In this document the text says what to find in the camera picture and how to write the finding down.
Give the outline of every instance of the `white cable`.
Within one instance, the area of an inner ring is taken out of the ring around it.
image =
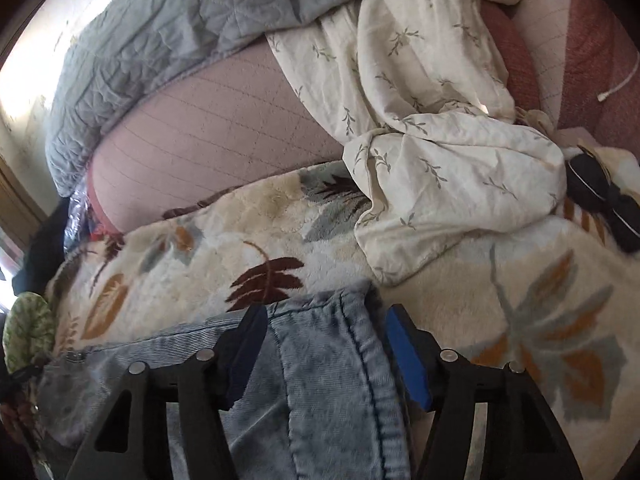
[[[607,97],[609,97],[611,94],[615,94],[624,85],[626,85],[629,81],[631,81],[631,78],[636,75],[639,65],[640,65],[640,52],[636,52],[636,64],[634,65],[634,69],[631,71],[631,73],[628,76],[626,76],[625,80],[622,83],[614,86],[611,90],[607,90],[602,94],[598,94],[598,101],[603,102]]]

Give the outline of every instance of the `pink cushion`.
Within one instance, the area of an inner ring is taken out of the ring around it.
[[[89,195],[108,230],[128,232],[228,187],[341,156],[263,38],[129,113],[95,152]]]

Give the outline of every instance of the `red fabric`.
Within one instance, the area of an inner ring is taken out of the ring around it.
[[[640,71],[606,101],[598,101],[598,94],[626,79],[637,56],[603,0],[571,0],[558,128],[583,126],[603,146],[640,156]]]
[[[595,131],[604,107],[598,94],[611,79],[613,36],[614,15],[603,0],[571,0],[558,128]]]
[[[533,59],[515,25],[498,5],[484,0],[480,15],[509,71],[507,89],[516,106],[525,110],[539,110],[540,92]]]

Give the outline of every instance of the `green fabric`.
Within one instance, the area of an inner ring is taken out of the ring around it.
[[[10,374],[53,350],[56,321],[43,297],[23,292],[7,315],[2,334],[4,362]]]

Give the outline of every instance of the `wall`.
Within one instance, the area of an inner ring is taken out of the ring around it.
[[[0,121],[0,156],[35,203],[49,215],[56,208],[59,197],[45,160],[44,138],[36,140],[28,155],[24,156],[4,122]]]
[[[0,156],[48,215],[58,196],[45,158],[46,117],[65,53],[111,0],[46,0],[0,70]]]

